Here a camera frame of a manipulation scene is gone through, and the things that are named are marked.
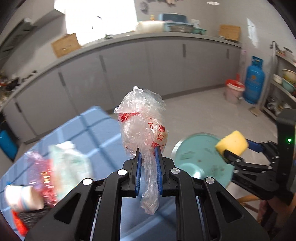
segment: wooden block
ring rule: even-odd
[[[238,41],[240,37],[241,28],[233,25],[220,25],[219,36],[223,36],[225,39]]]
[[[68,34],[52,43],[55,55],[59,58],[74,50],[80,49],[76,33]]]

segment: kitchen counter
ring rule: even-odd
[[[99,39],[39,71],[0,111],[29,143],[92,105],[113,109],[134,85],[163,97],[221,86],[235,78],[240,49],[224,39],[174,32]]]

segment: white cup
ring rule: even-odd
[[[44,208],[43,197],[32,186],[8,185],[5,187],[4,196],[7,204],[16,212]]]

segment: plastic bag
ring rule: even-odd
[[[83,179],[93,178],[90,160],[71,142],[49,146],[53,163],[54,187],[60,201]]]
[[[142,195],[141,207],[151,215],[159,206],[154,147],[160,146],[163,152],[168,137],[162,116],[165,110],[164,105],[160,95],[135,86],[114,110],[114,113],[118,115],[126,152],[135,157],[137,147],[140,150],[147,185]]]
[[[38,152],[29,151],[26,154],[28,165],[29,184],[44,198],[44,202],[54,207],[57,204],[57,195],[53,185],[53,170],[51,160],[44,159]]]

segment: ceiling light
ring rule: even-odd
[[[211,5],[220,5],[220,3],[218,3],[218,2],[207,2],[207,4],[211,4]]]

